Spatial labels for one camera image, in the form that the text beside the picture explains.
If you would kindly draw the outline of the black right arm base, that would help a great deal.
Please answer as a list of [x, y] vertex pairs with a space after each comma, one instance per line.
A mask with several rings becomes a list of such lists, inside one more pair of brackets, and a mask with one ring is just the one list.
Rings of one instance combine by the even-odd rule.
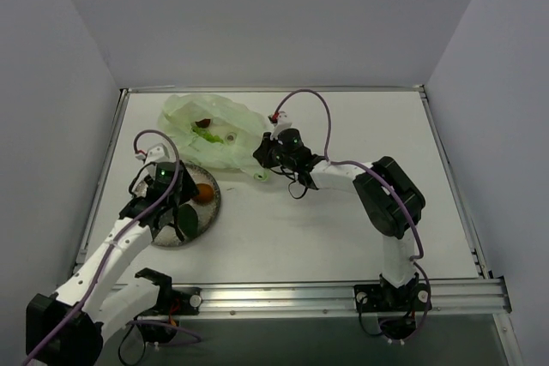
[[[404, 345], [421, 329], [432, 310], [431, 287], [418, 280], [400, 288], [385, 281], [355, 285], [353, 292], [362, 332], [369, 338], [385, 338], [389, 344]], [[365, 325], [368, 314], [380, 315], [376, 332]]]

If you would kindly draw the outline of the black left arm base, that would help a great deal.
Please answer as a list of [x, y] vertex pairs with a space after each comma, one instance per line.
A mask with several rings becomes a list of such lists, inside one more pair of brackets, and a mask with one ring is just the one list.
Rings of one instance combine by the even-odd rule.
[[146, 344], [170, 346], [200, 343], [202, 338], [197, 333], [180, 325], [179, 316], [199, 314], [201, 292], [197, 287], [163, 291], [157, 303], [139, 314], [130, 325], [137, 327]]

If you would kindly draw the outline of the pale green plastic bag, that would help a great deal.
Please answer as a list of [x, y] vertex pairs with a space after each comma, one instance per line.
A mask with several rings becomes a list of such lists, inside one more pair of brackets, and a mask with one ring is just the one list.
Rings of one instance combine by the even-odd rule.
[[267, 119], [246, 105], [219, 94], [173, 94], [162, 105], [157, 124], [188, 162], [242, 171], [260, 182], [268, 178], [253, 157], [268, 130]]

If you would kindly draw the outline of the green fake grapes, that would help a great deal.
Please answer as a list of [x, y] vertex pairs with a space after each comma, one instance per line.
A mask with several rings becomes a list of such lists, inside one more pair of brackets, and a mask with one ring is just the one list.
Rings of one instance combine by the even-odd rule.
[[209, 143], [220, 143], [220, 144], [224, 143], [224, 140], [221, 137], [219, 137], [218, 135], [213, 135], [207, 129], [193, 127], [192, 131], [199, 137], [203, 138], [205, 141], [208, 141]]

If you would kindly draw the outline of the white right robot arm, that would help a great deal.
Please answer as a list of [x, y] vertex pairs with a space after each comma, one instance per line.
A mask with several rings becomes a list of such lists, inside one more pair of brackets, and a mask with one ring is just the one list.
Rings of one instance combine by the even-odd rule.
[[383, 302], [398, 309], [411, 299], [409, 282], [416, 274], [413, 263], [424, 255], [417, 224], [425, 197], [396, 160], [384, 156], [371, 164], [330, 162], [306, 147], [295, 128], [275, 138], [264, 133], [253, 157], [266, 169], [280, 168], [306, 191], [332, 189], [356, 194], [383, 237]]

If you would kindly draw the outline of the dark green fake avocado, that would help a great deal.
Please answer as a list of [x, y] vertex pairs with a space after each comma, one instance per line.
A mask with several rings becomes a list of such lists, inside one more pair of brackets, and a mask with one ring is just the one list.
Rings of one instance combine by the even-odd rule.
[[198, 215], [193, 206], [183, 204], [178, 209], [178, 229], [189, 239], [198, 235]]

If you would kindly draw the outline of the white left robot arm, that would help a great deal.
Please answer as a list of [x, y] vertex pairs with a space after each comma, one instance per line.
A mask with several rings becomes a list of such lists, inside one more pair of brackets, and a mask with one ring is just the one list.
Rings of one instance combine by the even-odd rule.
[[106, 341], [141, 313], [167, 312], [179, 298], [170, 276], [150, 268], [111, 290], [132, 261], [174, 223], [198, 189], [180, 160], [154, 161], [147, 192], [121, 210], [106, 240], [52, 294], [37, 294], [26, 309], [25, 364], [92, 365]]

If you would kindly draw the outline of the orange fake fruit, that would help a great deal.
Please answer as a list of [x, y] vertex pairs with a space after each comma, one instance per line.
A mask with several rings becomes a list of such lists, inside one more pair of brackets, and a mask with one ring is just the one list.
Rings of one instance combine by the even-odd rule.
[[192, 198], [195, 203], [208, 204], [214, 199], [215, 192], [211, 185], [206, 183], [198, 183], [196, 188], [198, 193]]

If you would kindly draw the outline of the dark red fake fruit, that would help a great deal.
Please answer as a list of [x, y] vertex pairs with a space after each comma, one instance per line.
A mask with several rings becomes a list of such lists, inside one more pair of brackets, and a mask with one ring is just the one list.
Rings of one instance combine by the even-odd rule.
[[196, 125], [198, 128], [202, 128], [202, 129], [208, 128], [210, 124], [211, 124], [211, 120], [210, 120], [210, 119], [203, 119], [203, 120], [200, 120], [200, 121], [195, 122], [195, 125]]

